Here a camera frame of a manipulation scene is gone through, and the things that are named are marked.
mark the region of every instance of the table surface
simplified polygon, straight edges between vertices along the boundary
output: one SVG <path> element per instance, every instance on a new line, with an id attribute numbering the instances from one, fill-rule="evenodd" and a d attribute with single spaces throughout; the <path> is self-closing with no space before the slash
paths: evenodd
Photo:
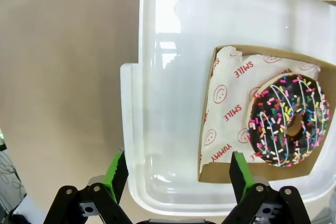
<path id="1" fill-rule="evenodd" d="M 59 187 L 83 188 L 123 146 L 119 68 L 138 60 L 139 0 L 0 2 L 0 125 L 26 190 L 46 211 Z M 310 217 L 329 197 L 307 205 Z M 127 187 L 121 205 L 134 222 L 160 217 Z"/>

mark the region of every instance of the metal bolt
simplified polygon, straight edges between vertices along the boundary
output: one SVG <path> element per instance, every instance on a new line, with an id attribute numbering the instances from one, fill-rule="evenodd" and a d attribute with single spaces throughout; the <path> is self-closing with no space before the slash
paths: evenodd
<path id="1" fill-rule="evenodd" d="M 291 189 L 286 189 L 286 190 L 285 190 L 285 194 L 290 195 L 291 193 L 292 193 L 292 190 L 291 190 Z"/>
<path id="2" fill-rule="evenodd" d="M 262 186 L 257 186 L 257 187 L 256 187 L 256 190 L 257 190 L 257 191 L 263 191 L 264 188 L 263 188 Z"/>

